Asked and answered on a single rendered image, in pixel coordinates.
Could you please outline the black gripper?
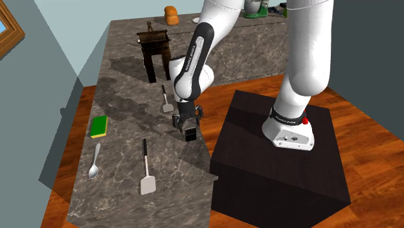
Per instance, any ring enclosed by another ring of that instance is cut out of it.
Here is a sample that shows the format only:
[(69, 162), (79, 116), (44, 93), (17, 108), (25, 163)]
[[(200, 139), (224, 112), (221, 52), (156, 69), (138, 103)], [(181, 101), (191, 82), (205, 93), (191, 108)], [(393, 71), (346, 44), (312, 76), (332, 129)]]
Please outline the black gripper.
[(173, 127), (183, 132), (184, 120), (195, 117), (196, 124), (200, 127), (200, 120), (204, 117), (203, 108), (200, 105), (195, 107), (194, 102), (179, 102), (179, 114), (172, 115)]

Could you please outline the small grey spatula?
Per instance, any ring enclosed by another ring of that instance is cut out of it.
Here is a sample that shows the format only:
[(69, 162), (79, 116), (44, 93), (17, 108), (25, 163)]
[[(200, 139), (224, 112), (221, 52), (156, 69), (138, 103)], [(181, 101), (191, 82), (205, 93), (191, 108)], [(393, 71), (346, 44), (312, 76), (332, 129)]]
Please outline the small grey spatula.
[(161, 86), (162, 87), (162, 92), (163, 92), (163, 97), (164, 97), (164, 105), (163, 105), (163, 111), (165, 113), (171, 112), (174, 110), (174, 106), (172, 104), (168, 103), (168, 99), (167, 99), (167, 95), (166, 95), (166, 90), (164, 85)]

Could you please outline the large grey spatula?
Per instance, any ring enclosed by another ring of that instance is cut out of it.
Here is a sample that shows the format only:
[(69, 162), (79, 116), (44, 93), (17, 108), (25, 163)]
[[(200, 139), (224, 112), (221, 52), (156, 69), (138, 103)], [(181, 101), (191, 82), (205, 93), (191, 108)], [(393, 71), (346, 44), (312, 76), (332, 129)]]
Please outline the large grey spatula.
[(149, 194), (156, 191), (155, 176), (151, 176), (148, 167), (148, 151), (147, 151), (147, 139), (142, 140), (144, 164), (145, 164), (145, 177), (140, 181), (140, 193), (142, 195)]

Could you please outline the dark brown wooden stand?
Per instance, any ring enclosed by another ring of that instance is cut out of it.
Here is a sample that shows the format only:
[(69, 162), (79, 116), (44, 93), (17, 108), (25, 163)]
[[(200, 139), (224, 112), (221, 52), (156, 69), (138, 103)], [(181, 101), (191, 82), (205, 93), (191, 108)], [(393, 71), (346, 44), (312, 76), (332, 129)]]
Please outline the dark brown wooden stand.
[(172, 59), (167, 30), (154, 30), (152, 23), (147, 22), (148, 31), (138, 32), (138, 44), (143, 53), (143, 63), (146, 68), (149, 83), (156, 83), (155, 70), (153, 68), (152, 56), (160, 55), (163, 62), (166, 79), (170, 80), (169, 62)]

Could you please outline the dark robot stand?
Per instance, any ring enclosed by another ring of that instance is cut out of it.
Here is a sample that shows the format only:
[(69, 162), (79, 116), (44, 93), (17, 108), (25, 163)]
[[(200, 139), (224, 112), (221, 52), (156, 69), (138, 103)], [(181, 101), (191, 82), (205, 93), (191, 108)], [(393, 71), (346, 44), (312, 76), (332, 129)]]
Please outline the dark robot stand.
[(350, 204), (330, 111), (306, 109), (312, 150), (278, 148), (262, 132), (274, 101), (234, 93), (210, 160), (212, 209), (259, 228), (312, 228)]

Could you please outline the green yellow sponge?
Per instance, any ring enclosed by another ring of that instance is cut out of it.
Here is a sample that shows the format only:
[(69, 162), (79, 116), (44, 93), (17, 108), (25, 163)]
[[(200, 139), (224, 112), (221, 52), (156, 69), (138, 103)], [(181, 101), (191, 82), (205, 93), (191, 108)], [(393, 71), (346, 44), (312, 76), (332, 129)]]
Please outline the green yellow sponge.
[(90, 137), (92, 139), (106, 136), (108, 117), (107, 115), (93, 118), (91, 124)]

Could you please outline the orange bread loaf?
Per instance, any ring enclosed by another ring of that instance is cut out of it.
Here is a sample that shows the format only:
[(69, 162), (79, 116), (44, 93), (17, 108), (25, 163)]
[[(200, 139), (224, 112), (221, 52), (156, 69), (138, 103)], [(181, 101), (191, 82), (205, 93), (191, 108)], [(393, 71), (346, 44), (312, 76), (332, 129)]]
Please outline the orange bread loaf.
[(179, 17), (177, 9), (174, 6), (166, 6), (164, 8), (164, 19), (166, 21), (166, 24), (169, 26), (178, 25)]

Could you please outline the silver spoon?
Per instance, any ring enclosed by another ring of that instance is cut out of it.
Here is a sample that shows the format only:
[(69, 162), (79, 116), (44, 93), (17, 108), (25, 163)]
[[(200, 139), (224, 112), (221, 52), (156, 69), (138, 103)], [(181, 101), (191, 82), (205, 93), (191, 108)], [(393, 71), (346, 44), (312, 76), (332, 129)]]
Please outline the silver spoon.
[(98, 167), (96, 165), (96, 159), (98, 157), (98, 153), (100, 151), (100, 146), (101, 144), (98, 142), (95, 146), (95, 152), (94, 152), (94, 156), (93, 156), (93, 162), (91, 164), (91, 167), (88, 171), (88, 178), (89, 179), (93, 179), (96, 177), (96, 175), (98, 174)]

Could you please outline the green white appliance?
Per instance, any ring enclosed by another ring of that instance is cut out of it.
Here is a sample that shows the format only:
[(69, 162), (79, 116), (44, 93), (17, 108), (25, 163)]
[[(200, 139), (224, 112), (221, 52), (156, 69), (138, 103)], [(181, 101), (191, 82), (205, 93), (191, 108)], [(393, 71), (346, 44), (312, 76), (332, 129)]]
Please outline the green white appliance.
[(269, 0), (245, 0), (243, 17), (256, 19), (267, 17)]

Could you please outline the wooden framed window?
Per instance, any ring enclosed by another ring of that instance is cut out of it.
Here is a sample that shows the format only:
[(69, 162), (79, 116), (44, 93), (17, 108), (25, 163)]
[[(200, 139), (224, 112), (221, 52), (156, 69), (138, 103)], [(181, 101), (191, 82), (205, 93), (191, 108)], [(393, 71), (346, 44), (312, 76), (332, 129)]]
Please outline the wooden framed window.
[(0, 32), (1, 59), (25, 38), (25, 32), (3, 0), (0, 0), (0, 22), (5, 26), (5, 30)]

